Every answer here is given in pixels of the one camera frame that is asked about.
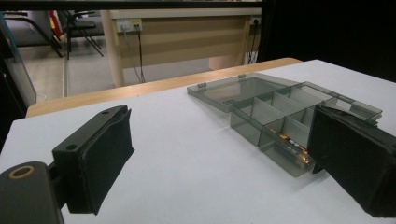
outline power outlet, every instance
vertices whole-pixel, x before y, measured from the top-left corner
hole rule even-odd
[[[116,20],[116,26],[119,33],[143,30],[142,19],[118,19]]]
[[[262,17],[261,16],[252,16],[250,19],[250,25],[255,25],[256,23],[254,23],[254,22],[257,22],[258,25],[262,24]]]

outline white tabletop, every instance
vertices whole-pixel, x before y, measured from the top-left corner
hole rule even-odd
[[[311,61],[262,71],[310,81],[383,109],[379,128],[396,135],[396,84]],[[230,127],[230,114],[185,87],[87,105],[13,123],[0,171],[26,161],[53,161],[51,151],[101,110],[132,108],[135,153],[99,215],[74,223],[395,223],[372,218],[326,172],[290,176]]]

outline wire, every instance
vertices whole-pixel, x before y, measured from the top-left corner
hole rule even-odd
[[[247,63],[249,63],[249,64],[255,62],[254,58],[255,58],[256,55],[257,55],[257,53],[256,53],[256,55],[253,56],[253,48],[254,48],[254,41],[256,40],[256,33],[257,33],[258,24],[259,24],[259,23],[255,20],[255,21],[254,21],[253,43],[251,44],[251,50],[250,50],[250,53],[248,54],[248,60],[247,60]]]
[[[137,37],[139,38],[139,56],[140,56],[140,78],[145,83],[145,75],[143,74],[143,54],[142,54],[142,41],[140,40],[140,26],[135,25],[134,28],[137,30]]]
[[[128,38],[126,37],[126,29],[125,29],[123,26],[121,26],[121,30],[122,30],[123,33],[124,33],[125,42],[126,42],[126,45],[127,45],[127,47],[128,47],[128,50],[129,50],[130,53],[132,53],[131,46],[129,46]],[[139,82],[142,83],[142,80],[140,79],[139,75],[137,74],[137,71],[136,71],[136,67],[135,67],[135,66],[134,66],[134,73],[136,74],[137,79],[139,79]]]

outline floor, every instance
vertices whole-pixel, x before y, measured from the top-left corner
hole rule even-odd
[[[114,88],[103,36],[94,38],[104,57],[83,38],[73,39],[70,59],[59,58],[50,46],[19,48],[26,70],[32,79],[37,101]],[[180,77],[210,71],[208,59],[144,66],[146,81]],[[127,85],[138,84],[140,67],[124,69]]]

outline organizer compartment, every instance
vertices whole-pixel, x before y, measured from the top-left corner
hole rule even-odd
[[[188,87],[189,94],[231,112],[231,127],[293,176],[315,162],[307,143],[316,105],[344,110],[376,125],[381,110],[310,82],[242,75]]]

